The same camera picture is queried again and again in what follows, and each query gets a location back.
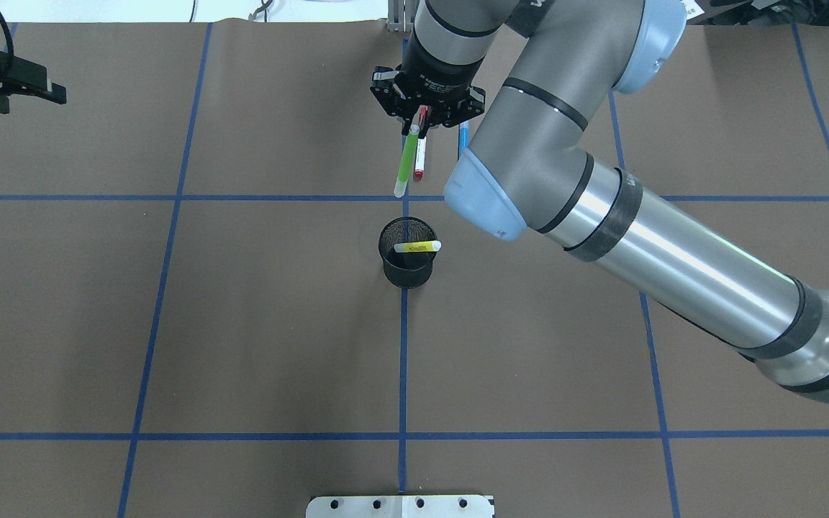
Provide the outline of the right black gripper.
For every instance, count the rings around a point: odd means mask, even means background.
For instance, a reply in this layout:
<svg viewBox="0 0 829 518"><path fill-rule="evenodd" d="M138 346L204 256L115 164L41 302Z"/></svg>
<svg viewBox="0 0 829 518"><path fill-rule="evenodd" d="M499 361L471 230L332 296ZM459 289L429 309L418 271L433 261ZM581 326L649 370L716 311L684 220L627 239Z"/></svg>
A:
<svg viewBox="0 0 829 518"><path fill-rule="evenodd" d="M425 139L429 129L457 127L486 112L486 92L482 88L456 86L450 92L434 91L430 82L412 78L400 68L374 68L371 93L385 114L402 123L404 132L409 131L418 111L419 139Z"/></svg>

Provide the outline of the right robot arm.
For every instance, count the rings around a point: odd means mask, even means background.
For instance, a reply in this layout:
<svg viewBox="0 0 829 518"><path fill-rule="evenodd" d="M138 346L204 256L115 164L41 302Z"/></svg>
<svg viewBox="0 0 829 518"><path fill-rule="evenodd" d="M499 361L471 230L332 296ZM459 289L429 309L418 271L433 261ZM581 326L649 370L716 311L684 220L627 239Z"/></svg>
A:
<svg viewBox="0 0 829 518"><path fill-rule="evenodd" d="M580 137L609 93L634 93L687 25L680 1L423 1L397 68L371 92L402 132L483 120L443 190L501 240L534 230L829 404L829 291L770 268Z"/></svg>

